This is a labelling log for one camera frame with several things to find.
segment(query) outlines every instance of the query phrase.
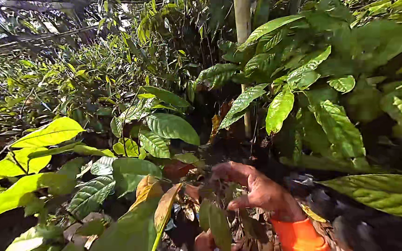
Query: vegetation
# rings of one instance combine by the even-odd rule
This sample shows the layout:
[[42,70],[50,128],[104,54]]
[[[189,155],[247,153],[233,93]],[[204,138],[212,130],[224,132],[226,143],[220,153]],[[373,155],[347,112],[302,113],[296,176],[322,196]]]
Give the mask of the vegetation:
[[[174,203],[228,250],[224,205],[237,186],[198,177],[209,178],[203,152],[230,138],[402,217],[402,0],[309,1],[298,13],[257,0],[243,44],[229,0],[121,4],[73,6],[68,17],[4,10],[0,33],[17,49],[0,51],[0,214],[24,207],[38,218],[8,251],[82,250],[64,239],[71,224],[98,236],[91,251],[156,250]],[[43,34],[50,15],[98,36],[38,48],[19,38]],[[250,86],[240,94],[239,84]],[[246,112],[252,139],[238,136]],[[88,220],[110,197],[131,202],[128,212]]]

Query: hand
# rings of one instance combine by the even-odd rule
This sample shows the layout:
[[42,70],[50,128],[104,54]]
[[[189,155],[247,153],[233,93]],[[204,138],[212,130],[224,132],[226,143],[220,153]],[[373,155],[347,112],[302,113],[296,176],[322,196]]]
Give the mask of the hand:
[[254,167],[229,161],[214,166],[212,172],[212,179],[221,178],[237,182],[249,189],[249,194],[231,201],[227,209],[260,207],[264,210],[274,211],[271,217],[278,221],[294,222],[306,219],[291,194]]

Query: finger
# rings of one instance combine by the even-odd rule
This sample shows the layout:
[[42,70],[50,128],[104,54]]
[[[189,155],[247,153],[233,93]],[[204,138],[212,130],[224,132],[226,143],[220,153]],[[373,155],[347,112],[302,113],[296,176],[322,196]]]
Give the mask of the finger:
[[195,238],[195,251],[213,251],[214,249],[215,241],[210,229]]
[[252,207],[251,203],[249,202],[249,196],[247,194],[234,199],[227,205],[227,209],[232,211],[247,207]]
[[237,182],[242,186],[247,186],[248,176],[254,172],[255,168],[252,166],[229,161],[212,168],[213,174],[211,180],[221,178],[226,181]]

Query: orange sleeve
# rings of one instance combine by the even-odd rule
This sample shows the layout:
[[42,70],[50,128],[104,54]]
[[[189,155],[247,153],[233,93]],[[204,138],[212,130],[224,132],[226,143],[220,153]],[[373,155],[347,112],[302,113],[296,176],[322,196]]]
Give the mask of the orange sleeve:
[[271,222],[279,235],[283,251],[330,251],[330,247],[316,232],[309,218],[296,222]]

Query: thin tree trunk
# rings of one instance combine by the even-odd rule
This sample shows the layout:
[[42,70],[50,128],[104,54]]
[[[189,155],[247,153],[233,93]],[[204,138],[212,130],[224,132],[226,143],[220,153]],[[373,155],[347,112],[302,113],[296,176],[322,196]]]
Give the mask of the thin tree trunk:
[[[251,34],[251,0],[234,0],[235,8],[235,25],[237,27],[237,41],[244,43]],[[248,84],[241,85],[243,93],[248,87]],[[244,129],[246,138],[252,137],[251,128],[251,112],[248,110],[244,114]]]

